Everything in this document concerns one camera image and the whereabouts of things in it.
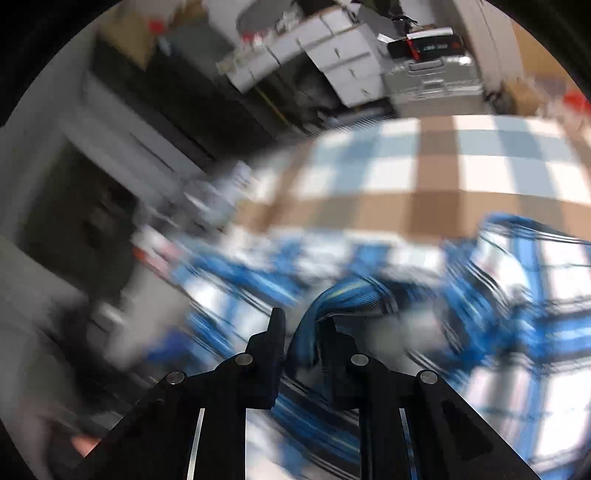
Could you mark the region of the person left hand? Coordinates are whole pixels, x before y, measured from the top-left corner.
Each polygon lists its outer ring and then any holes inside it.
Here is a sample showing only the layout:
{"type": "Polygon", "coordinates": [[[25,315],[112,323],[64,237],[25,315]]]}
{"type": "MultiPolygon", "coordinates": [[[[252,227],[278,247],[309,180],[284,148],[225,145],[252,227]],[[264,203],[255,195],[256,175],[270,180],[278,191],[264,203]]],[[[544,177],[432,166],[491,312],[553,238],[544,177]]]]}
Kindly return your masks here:
{"type": "Polygon", "coordinates": [[[86,457],[100,443],[100,441],[100,438],[87,435],[74,435],[70,438],[71,445],[82,457],[86,457]]]}

